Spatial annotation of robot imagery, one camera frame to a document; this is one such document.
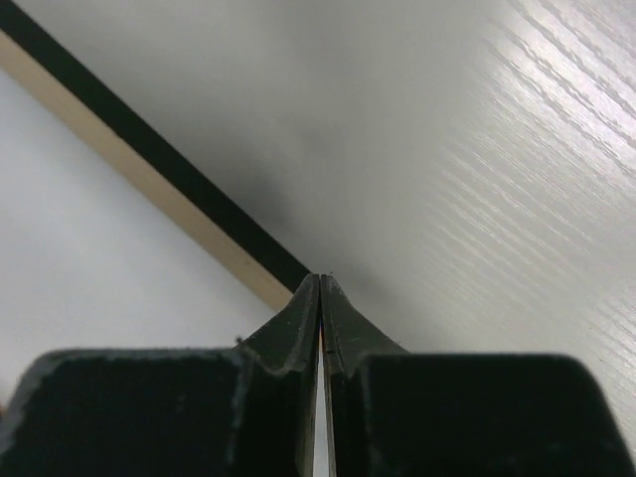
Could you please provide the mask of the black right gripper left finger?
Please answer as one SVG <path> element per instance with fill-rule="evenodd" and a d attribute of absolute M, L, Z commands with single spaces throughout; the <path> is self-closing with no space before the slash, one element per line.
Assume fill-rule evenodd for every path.
<path fill-rule="evenodd" d="M 5 476 L 309 476 L 319 278 L 230 348 L 40 356 L 1 420 Z"/>

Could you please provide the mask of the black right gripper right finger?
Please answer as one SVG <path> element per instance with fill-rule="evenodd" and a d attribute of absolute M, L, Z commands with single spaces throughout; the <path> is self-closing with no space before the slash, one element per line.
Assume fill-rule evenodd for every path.
<path fill-rule="evenodd" d="M 417 354 L 321 277 L 334 476 L 631 476 L 605 395 L 557 354 Z"/>

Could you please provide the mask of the wooden picture frame black front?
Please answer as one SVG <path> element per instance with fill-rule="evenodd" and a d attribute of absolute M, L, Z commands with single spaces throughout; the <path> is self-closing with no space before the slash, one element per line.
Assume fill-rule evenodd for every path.
<path fill-rule="evenodd" d="M 13 1 L 1 67 L 266 305 L 290 300 L 307 268 Z"/>

